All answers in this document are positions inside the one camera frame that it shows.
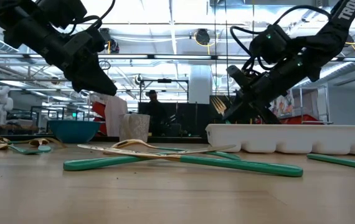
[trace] table surface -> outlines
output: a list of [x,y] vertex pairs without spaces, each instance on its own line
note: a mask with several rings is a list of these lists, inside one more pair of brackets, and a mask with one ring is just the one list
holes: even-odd
[[104,155],[73,146],[34,156],[0,151],[0,223],[355,223],[355,168],[305,155],[237,155],[301,166],[304,176],[164,160],[66,172],[65,160]]

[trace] person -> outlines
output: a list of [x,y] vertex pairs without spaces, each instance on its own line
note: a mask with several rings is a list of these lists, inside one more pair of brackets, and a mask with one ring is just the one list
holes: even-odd
[[158,101],[157,92],[150,90],[148,93],[150,102],[146,105],[143,114],[150,115],[149,131],[153,136],[161,136],[164,130],[164,123],[168,117],[162,103]]

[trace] white tray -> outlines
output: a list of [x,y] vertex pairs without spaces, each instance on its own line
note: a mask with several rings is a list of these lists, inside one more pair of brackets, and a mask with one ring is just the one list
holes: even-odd
[[210,124],[212,146],[235,144],[227,152],[355,154],[355,126]]

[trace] teal bowl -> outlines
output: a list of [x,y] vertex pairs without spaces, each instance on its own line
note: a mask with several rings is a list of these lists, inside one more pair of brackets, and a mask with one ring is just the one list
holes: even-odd
[[52,120],[48,122],[50,130],[58,140],[74,144],[89,142],[101,125],[94,121]]

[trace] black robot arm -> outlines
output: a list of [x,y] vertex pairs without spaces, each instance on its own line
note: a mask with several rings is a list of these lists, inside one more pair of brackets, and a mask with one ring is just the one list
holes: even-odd
[[[116,86],[98,63],[97,53],[105,48],[98,31],[102,18],[85,17],[86,13],[80,0],[0,0],[0,27],[4,29],[5,43],[14,48],[27,45],[48,64],[61,69],[75,91],[115,95]],[[54,28],[65,29],[73,24],[75,29],[78,23],[92,19],[97,19],[93,26],[75,35]]]
[[[329,21],[316,35],[291,39],[278,25],[278,21],[288,12],[299,8],[320,12],[328,16]],[[233,38],[250,55],[250,60],[242,69],[234,65],[227,69],[240,90],[236,91],[235,103],[225,112],[224,119],[249,120],[260,116],[268,124],[280,123],[268,109],[270,102],[280,95],[285,96],[287,90],[306,77],[313,82],[320,78],[321,67],[342,51],[348,39],[349,28],[355,18],[355,0],[340,0],[331,10],[331,15],[316,7],[295,6],[282,17],[263,32],[234,26],[230,28]],[[249,49],[234,35],[235,29],[258,34]],[[277,64],[267,68],[261,58],[269,64]],[[267,72],[259,73],[252,69],[256,59]]]

